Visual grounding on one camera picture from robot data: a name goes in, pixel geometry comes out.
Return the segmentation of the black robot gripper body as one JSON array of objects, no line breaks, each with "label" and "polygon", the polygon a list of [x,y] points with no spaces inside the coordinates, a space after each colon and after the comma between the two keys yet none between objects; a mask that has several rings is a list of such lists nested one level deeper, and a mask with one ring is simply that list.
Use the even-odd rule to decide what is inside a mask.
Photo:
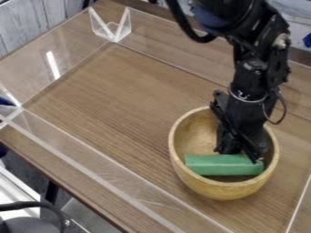
[{"label": "black robot gripper body", "polygon": [[250,144],[268,143],[270,138],[265,130],[265,123],[272,122],[272,115],[280,99],[280,90],[265,92],[257,98],[253,95],[239,97],[237,93],[215,90],[210,109],[227,128],[238,128],[243,149]]}]

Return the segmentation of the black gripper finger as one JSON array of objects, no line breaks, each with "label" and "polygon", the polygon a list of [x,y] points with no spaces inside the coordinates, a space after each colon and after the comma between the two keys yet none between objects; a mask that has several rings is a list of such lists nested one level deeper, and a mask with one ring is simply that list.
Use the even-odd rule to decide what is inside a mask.
[{"label": "black gripper finger", "polygon": [[217,146],[214,151],[219,154],[241,154],[243,150],[241,135],[238,128],[227,128],[223,123],[217,128]]},{"label": "black gripper finger", "polygon": [[250,144],[247,155],[250,157],[251,162],[257,163],[265,157],[268,151],[269,151],[268,143]]}]

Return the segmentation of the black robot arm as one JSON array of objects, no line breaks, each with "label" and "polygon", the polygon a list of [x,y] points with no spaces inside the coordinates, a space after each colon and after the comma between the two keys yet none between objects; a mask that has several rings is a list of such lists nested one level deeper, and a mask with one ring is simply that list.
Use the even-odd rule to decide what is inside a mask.
[{"label": "black robot arm", "polygon": [[265,158],[270,137],[265,124],[277,104],[285,104],[280,86],[289,81],[290,24],[266,0],[191,0],[193,28],[178,0],[166,0],[177,23],[201,44],[223,37],[234,47],[234,80],[214,92],[210,109],[218,117],[215,151],[243,151],[253,162]]}]

